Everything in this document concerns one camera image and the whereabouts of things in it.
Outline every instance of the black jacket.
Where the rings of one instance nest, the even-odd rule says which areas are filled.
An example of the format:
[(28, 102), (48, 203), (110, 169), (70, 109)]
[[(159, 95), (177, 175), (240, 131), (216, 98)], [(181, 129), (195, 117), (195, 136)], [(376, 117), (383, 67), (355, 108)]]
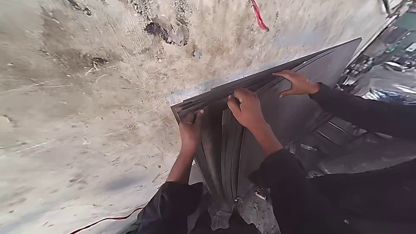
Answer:
[[(310, 97), (324, 111), (367, 131), (416, 139), (414, 106), (365, 100), (326, 85)], [(371, 172), (306, 179), (297, 158), (282, 149), (269, 155), (256, 173), (270, 188), (283, 234), (357, 233), (362, 219), (375, 226), (393, 224), (394, 230), (403, 223), (409, 230), (416, 227), (415, 160)], [(187, 218), (197, 209), (201, 194), (201, 184), (163, 184), (128, 233), (186, 233)]]

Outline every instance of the dark stain on concrete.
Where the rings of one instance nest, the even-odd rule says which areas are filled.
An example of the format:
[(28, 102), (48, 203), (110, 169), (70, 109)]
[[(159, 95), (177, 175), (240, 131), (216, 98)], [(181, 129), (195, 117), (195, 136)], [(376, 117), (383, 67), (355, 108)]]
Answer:
[(172, 40), (169, 39), (168, 31), (162, 27), (159, 23), (156, 22), (150, 22), (144, 30), (155, 37), (159, 36), (162, 38), (162, 40), (168, 44), (174, 44)]
[(78, 11), (82, 12), (84, 15), (88, 15), (88, 16), (92, 15), (92, 12), (88, 7), (83, 6), (83, 5), (75, 2), (74, 0), (67, 0), (67, 1), (71, 4), (71, 6), (74, 7), (75, 10), (78, 10)]

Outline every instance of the wrist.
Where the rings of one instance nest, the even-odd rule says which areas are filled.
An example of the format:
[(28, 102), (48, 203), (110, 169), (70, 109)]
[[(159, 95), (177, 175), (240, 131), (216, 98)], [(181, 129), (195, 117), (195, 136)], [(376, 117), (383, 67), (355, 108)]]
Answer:
[(264, 119), (263, 121), (258, 121), (247, 128), (251, 133), (253, 133), (254, 136), (271, 131), (270, 125)]
[(193, 157), (198, 150), (197, 144), (182, 144), (181, 151), (179, 154)]
[(319, 92), (320, 88), (321, 88), (321, 85), (319, 83), (312, 84), (312, 88), (309, 91), (309, 94), (315, 94), (315, 93)]
[(274, 152), (283, 149), (282, 144), (279, 142), (279, 140), (273, 133), (272, 128), (269, 124), (266, 123), (251, 132), (253, 133), (257, 142), (263, 148), (263, 151), (266, 155), (270, 155)]

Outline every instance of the person's left hand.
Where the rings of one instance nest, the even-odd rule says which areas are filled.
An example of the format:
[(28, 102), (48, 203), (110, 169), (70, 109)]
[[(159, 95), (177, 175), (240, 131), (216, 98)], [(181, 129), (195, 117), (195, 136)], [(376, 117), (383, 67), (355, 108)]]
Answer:
[(201, 118), (204, 110), (191, 112), (181, 118), (179, 132), (181, 134), (182, 149), (189, 153), (196, 153), (201, 141)]

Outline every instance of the black sleeve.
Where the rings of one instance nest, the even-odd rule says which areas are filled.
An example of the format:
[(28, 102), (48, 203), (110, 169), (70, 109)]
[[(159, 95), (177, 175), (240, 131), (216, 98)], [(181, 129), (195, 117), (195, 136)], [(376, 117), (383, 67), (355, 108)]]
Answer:
[(321, 196), (297, 157), (282, 149), (255, 171), (270, 189), (273, 213), (282, 234), (356, 233)]
[(321, 108), (369, 132), (416, 139), (416, 106), (367, 100), (321, 84), (310, 97)]
[(196, 211), (202, 183), (164, 183), (131, 226), (128, 234), (170, 234), (188, 231), (188, 216)]

